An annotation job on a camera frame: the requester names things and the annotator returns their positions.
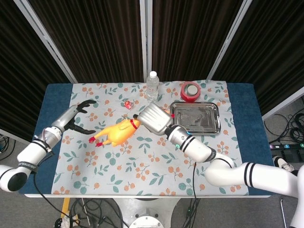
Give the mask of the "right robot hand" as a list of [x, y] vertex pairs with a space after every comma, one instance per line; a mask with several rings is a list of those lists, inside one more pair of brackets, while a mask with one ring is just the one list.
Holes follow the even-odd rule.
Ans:
[[159, 136], [165, 135], [166, 129], [173, 125], [171, 115], [154, 102], [151, 102], [139, 114], [134, 114], [133, 118], [140, 121], [151, 133]]

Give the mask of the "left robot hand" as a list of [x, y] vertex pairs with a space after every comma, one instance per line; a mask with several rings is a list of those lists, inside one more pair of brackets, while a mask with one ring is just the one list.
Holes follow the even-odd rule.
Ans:
[[78, 105], [72, 105], [61, 116], [59, 116], [51, 126], [58, 128], [62, 133], [67, 130], [73, 130], [82, 134], [90, 135], [95, 133], [95, 130], [86, 130], [75, 124], [75, 116], [78, 113], [86, 114], [87, 111], [84, 108], [89, 107], [92, 104], [96, 104], [94, 100], [85, 100]]

